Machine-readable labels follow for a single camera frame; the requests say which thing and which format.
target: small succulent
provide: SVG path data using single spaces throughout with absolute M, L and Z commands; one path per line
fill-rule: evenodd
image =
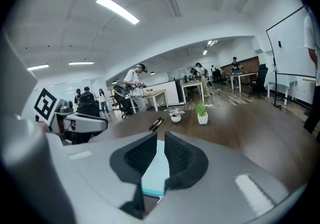
M 171 110 L 169 111 L 169 116 L 170 117 L 180 117 L 182 114 L 184 114 L 184 111 L 180 111 L 179 109 Z

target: white pot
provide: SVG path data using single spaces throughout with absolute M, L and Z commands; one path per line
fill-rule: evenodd
M 205 113 L 204 116 L 198 115 L 199 125 L 206 125 L 208 123 L 208 113 Z
M 174 123 L 178 123 L 181 120 L 181 115 L 180 116 L 171 116 L 171 120 Z

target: floor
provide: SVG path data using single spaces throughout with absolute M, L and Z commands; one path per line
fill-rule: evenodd
M 255 101 L 266 101 L 270 103 L 270 106 L 274 105 L 274 94 L 272 92 L 270 93 L 270 98 L 266 98 L 263 95 L 261 96 L 261 99 L 259 99 L 257 96 L 252 95 L 251 97 L 248 96 L 250 88 L 247 85 L 242 85 L 241 90 L 242 92 L 239 92 L 237 89 L 232 90 L 231 85 L 217 85 L 213 84 L 212 87 L 209 87 L 212 95 L 209 97 L 204 98 L 204 103 L 207 108 L 219 108 L 222 106 L 227 105 L 241 105 L 241 104 L 248 104 Z M 169 108 L 166 107 L 159 107 L 159 111 L 170 111 L 174 110 L 175 108 L 178 108 L 179 110 L 194 110 L 196 108 L 196 105 L 198 102 L 202 100 L 201 96 L 196 92 L 188 95 L 186 98 L 186 104 L 180 105 L 180 106 L 170 106 Z M 306 108 L 291 102 L 287 101 L 287 105 L 284 105 L 284 100 L 277 97 L 276 105 L 281 105 L 281 110 L 288 115 L 296 116 L 299 119 L 301 119 L 301 125 L 307 120 L 307 116 L 305 115 Z M 155 109 L 152 107 L 148 109 L 148 111 L 155 111 Z M 103 114 L 100 112 L 100 116 L 102 118 L 106 118 L 109 121 L 109 125 L 113 126 L 116 124 L 119 124 L 124 119 L 121 117 L 122 113 L 120 110 L 114 110 L 110 114 Z M 320 123 L 318 123 L 317 127 L 315 128 L 313 135 L 316 137 L 317 134 L 320 131 Z

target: pen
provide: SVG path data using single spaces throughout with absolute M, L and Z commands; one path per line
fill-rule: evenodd
M 164 121 L 164 119 L 162 118 L 162 120 L 161 121 L 159 121 L 157 124 L 156 124 L 156 126 L 152 129 L 152 131 L 154 132 L 160 125 L 161 125 L 161 123 Z
M 153 127 L 155 127 L 156 124 L 157 124 L 160 120 L 161 120 L 161 117 L 159 117 L 159 118 L 150 126 L 149 130 L 152 130 Z

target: potted plant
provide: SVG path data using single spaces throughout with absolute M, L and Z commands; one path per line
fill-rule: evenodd
M 206 125 L 208 123 L 208 113 L 206 111 L 206 106 L 204 102 L 198 103 L 196 105 L 195 112 L 198 115 L 199 125 Z
M 178 123 L 181 120 L 181 115 L 184 114 L 184 111 L 180 111 L 179 109 L 171 110 L 169 115 L 171 117 L 172 122 Z

